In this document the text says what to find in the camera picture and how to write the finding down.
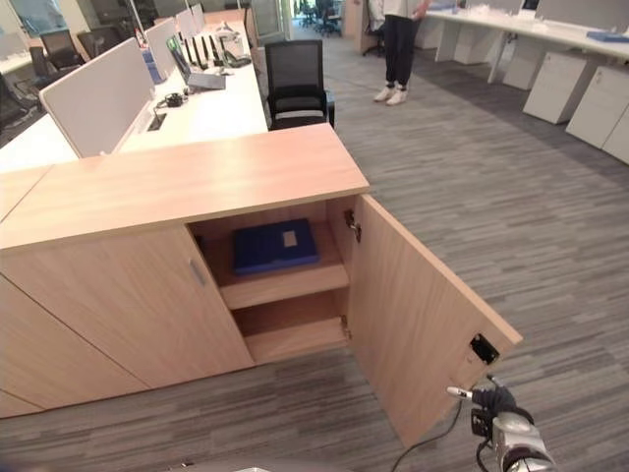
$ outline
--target white sneakers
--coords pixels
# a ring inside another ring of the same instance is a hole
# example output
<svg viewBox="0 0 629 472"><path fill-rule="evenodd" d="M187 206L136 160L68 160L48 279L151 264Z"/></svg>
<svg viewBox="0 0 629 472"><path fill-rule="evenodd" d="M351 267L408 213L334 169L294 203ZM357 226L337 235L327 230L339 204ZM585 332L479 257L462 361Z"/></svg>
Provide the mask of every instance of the white sneakers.
<svg viewBox="0 0 629 472"><path fill-rule="evenodd" d="M406 101L406 95L409 94L408 90L398 89L393 93L393 96L386 100L386 104L389 106L399 105L400 103L404 103Z"/></svg>
<svg viewBox="0 0 629 472"><path fill-rule="evenodd" d="M378 103L380 103L382 101L387 101L394 94L395 94L395 88L394 87L385 87L378 93L378 95L376 95L373 98L373 101L376 101Z"/></svg>
<svg viewBox="0 0 629 472"><path fill-rule="evenodd" d="M378 103L386 101L389 106L399 105L406 101L408 93L407 89L385 87L373 98L373 101Z"/></svg>

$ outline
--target black pants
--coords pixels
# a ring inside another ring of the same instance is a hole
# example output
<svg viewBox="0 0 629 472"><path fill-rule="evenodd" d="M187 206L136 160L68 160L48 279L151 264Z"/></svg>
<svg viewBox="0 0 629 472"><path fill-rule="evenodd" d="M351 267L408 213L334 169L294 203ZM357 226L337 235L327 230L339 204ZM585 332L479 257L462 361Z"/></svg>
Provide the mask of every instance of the black pants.
<svg viewBox="0 0 629 472"><path fill-rule="evenodd" d="M386 55L386 81L405 87L411 78L415 36L420 22L408 18L384 17L384 51Z"/></svg>

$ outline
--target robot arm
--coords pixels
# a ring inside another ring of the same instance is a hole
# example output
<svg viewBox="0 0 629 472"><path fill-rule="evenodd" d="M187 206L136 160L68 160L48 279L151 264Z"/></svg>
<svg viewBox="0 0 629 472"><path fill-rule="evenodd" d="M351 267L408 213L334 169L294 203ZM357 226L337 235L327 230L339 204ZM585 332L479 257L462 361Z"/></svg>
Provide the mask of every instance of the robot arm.
<svg viewBox="0 0 629 472"><path fill-rule="evenodd" d="M501 472L558 472L528 411L517 406L514 396L498 379L487 376L493 389L472 391L450 386L457 398L471 400L481 408L472 409L472 432L491 443Z"/></svg>

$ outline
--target cabinet handle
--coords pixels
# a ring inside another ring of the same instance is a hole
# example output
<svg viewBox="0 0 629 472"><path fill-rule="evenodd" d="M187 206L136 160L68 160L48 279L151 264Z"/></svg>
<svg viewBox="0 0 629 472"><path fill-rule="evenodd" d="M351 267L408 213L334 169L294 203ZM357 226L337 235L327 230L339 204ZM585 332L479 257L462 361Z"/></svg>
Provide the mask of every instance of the cabinet handle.
<svg viewBox="0 0 629 472"><path fill-rule="evenodd" d="M190 266L190 270L193 272L193 275L195 276L195 279L197 280L199 285L203 287L205 285L205 279L201 275L200 270L197 267L197 264L195 263L195 261L193 261L192 259L188 259L188 265Z"/></svg>

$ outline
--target door latch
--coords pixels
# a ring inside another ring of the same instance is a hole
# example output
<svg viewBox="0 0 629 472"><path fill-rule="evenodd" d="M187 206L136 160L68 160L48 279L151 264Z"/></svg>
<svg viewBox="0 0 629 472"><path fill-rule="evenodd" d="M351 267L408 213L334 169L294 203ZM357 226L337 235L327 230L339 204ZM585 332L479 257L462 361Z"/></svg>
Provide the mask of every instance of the door latch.
<svg viewBox="0 0 629 472"><path fill-rule="evenodd" d="M487 341L487 338L480 333L470 341L470 347L486 365L490 365L500 355L495 347Z"/></svg>
<svg viewBox="0 0 629 472"><path fill-rule="evenodd" d="M361 228L361 223L357 223L354 219L354 211L352 209L346 209L343 214L345 215L345 224L354 231L356 242L360 243L361 237L363 236L363 228Z"/></svg>

